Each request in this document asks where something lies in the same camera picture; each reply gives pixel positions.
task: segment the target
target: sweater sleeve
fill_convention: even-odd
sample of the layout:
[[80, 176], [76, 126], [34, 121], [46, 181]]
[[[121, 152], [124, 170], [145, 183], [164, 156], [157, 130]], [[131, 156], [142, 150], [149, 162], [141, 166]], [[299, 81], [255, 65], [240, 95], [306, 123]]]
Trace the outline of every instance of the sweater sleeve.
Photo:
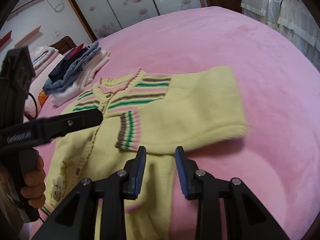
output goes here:
[[173, 154], [177, 146], [193, 150], [244, 137], [243, 105], [230, 67], [173, 75], [164, 99], [121, 115], [121, 145], [149, 153]]

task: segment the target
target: green stripe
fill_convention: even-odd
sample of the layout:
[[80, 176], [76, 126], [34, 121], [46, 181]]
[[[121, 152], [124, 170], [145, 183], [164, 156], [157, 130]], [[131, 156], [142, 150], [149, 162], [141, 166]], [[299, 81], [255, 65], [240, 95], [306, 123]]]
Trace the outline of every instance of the green stripe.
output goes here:
[[139, 83], [136, 87], [167, 87], [169, 83]]
[[82, 110], [93, 109], [93, 108], [99, 108], [99, 106], [84, 106], [81, 108], [74, 108], [73, 111], [82, 111]]
[[109, 106], [108, 109], [112, 109], [112, 108], [115, 108], [115, 107], [118, 107], [118, 106], [127, 106], [127, 105], [140, 105], [140, 104], [147, 104], [147, 103], [150, 103], [152, 101], [155, 101], [157, 99], [148, 99], [148, 100], [139, 100], [139, 101], [124, 101], [124, 102], [120, 102], [120, 103], [117, 103], [113, 106]]
[[46, 208], [45, 206], [42, 206], [42, 207], [41, 207], [41, 210], [42, 210], [46, 215], [48, 215], [48, 216], [51, 215], [51, 212], [50, 212], [49, 210], [47, 210], [47, 208]]
[[85, 97], [91, 96], [91, 95], [93, 95], [93, 92], [90, 92], [89, 94], [83, 95], [82, 97], [78, 98], [78, 101], [79, 101], [81, 98], [85, 98]]
[[132, 121], [132, 111], [128, 112], [128, 118], [129, 118], [129, 135], [128, 140], [125, 144], [125, 149], [129, 150], [130, 143], [132, 142], [132, 133], [133, 133], [133, 121]]

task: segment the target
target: screw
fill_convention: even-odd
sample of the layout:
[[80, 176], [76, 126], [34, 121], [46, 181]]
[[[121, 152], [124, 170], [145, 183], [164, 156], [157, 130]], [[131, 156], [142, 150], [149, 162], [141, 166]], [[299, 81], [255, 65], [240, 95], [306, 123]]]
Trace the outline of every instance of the screw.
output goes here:
[[233, 179], [232, 179], [232, 183], [233, 183], [234, 185], [240, 185], [240, 184], [241, 184], [241, 179], [239, 179], [239, 178], [233, 178]]
[[84, 178], [84, 179], [81, 180], [81, 184], [82, 184], [83, 186], [87, 186], [87, 185], [90, 184], [90, 183], [91, 183], [91, 179]]
[[199, 176], [199, 177], [202, 177], [205, 175], [205, 171], [204, 170], [197, 170], [196, 171], [196, 174]]
[[123, 177], [124, 175], [127, 174], [127, 172], [126, 172], [125, 170], [119, 170], [119, 171], [117, 172], [117, 174], [118, 174], [118, 176]]

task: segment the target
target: pink bedspread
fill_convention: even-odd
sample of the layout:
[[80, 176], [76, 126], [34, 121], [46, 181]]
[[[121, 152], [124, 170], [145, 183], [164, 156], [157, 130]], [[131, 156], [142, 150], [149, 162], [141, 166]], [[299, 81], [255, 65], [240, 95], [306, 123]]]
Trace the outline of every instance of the pink bedspread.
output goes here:
[[[100, 45], [111, 60], [95, 80], [138, 67], [192, 73], [231, 66], [249, 135], [190, 156], [216, 178], [240, 177], [292, 240], [304, 235], [320, 210], [320, 74], [293, 44], [247, 16], [210, 7], [145, 20]], [[67, 104], [54, 109], [47, 100], [39, 117], [60, 114]], [[38, 149], [48, 171], [54, 141]], [[171, 239], [193, 240], [197, 206], [184, 200], [178, 178], [172, 193]]]

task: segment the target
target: human hand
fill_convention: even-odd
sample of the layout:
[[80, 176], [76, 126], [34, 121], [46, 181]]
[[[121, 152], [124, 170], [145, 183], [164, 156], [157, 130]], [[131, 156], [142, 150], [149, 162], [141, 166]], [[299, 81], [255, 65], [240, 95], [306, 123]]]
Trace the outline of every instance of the human hand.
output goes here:
[[[41, 208], [45, 201], [45, 172], [43, 167], [43, 159], [41, 156], [39, 156], [36, 160], [36, 169], [24, 176], [24, 182], [27, 186], [22, 187], [20, 191], [22, 196], [28, 199], [29, 205], [36, 209]], [[2, 165], [0, 165], [0, 187], [7, 189], [8, 181], [8, 171]]]

